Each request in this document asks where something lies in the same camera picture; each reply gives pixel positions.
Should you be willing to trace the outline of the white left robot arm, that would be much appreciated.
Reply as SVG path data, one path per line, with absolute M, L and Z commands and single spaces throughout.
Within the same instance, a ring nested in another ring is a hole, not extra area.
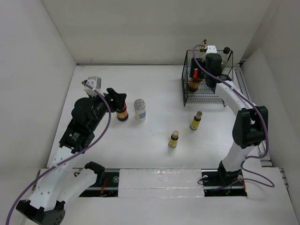
M 80 157 L 98 140 L 94 131 L 105 114 L 125 108 L 125 93 L 108 88 L 105 94 L 90 89 L 88 97 L 77 100 L 71 112 L 72 119 L 63 134 L 52 167 L 39 176 L 35 191 L 26 200 L 19 200 L 16 210 L 38 225 L 59 225 L 70 205 L 88 187 L 104 182 L 105 168 L 89 162 L 68 186 L 68 176 Z

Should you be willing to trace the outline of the silver shaker can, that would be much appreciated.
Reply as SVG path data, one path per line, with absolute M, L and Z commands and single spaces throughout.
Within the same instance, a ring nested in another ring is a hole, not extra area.
M 146 120 L 146 104 L 143 99 L 137 99 L 134 102 L 135 118 L 139 122 Z

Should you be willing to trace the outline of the tall dark sauce bottle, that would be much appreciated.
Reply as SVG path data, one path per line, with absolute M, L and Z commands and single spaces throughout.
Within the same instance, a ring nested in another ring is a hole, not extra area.
M 230 47 L 225 47 L 223 49 L 223 51 L 221 52 L 221 58 L 222 58 L 222 63 L 221 63 L 221 67 L 225 68 L 225 67 L 229 67 L 230 66 L 230 62 L 229 62 L 229 55 L 230 55 L 231 49 Z

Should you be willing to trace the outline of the red lid jar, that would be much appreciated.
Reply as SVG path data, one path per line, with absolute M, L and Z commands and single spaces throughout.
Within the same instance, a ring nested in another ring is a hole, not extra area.
M 198 90 L 198 87 L 202 81 L 194 81 L 191 79 L 187 84 L 187 90 L 190 92 L 196 92 Z
M 124 104 L 124 107 L 122 110 L 116 110 L 117 119 L 119 121 L 126 121 L 128 119 L 128 112 L 127 112 L 127 105 Z

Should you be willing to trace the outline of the small yellow bottle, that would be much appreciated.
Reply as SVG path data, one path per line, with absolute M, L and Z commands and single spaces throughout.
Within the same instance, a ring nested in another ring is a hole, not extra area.
M 196 115 L 194 116 L 194 118 L 193 118 L 193 120 L 192 120 L 192 122 L 190 124 L 190 128 L 192 130 L 197 130 L 198 129 L 198 127 L 200 125 L 200 121 L 202 119 L 202 115 L 203 115 L 203 113 L 201 111 L 198 111 L 196 113 Z
M 168 146 L 171 148 L 175 148 L 178 143 L 178 138 L 179 138 L 179 132 L 178 132 L 178 130 L 174 130 L 169 139 Z

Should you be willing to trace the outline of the clear glass oil dispenser bottle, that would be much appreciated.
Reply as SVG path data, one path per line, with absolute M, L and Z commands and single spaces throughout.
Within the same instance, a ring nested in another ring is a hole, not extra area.
M 204 39 L 201 43 L 201 46 L 199 47 L 199 58 L 204 61 L 205 60 L 205 54 L 207 52 L 207 39 Z

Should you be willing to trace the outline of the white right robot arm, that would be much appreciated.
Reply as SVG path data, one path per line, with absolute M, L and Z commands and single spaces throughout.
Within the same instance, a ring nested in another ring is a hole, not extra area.
M 261 142 L 269 141 L 269 112 L 265 106 L 257 106 L 248 100 L 235 87 L 232 79 L 222 73 L 220 54 L 208 53 L 205 57 L 205 60 L 192 58 L 192 78 L 195 81 L 204 78 L 206 85 L 229 106 L 236 117 L 232 128 L 233 144 L 227 156 L 220 161 L 217 172 L 203 181 L 221 189 L 237 183 L 245 161 L 252 158 L 250 152 Z

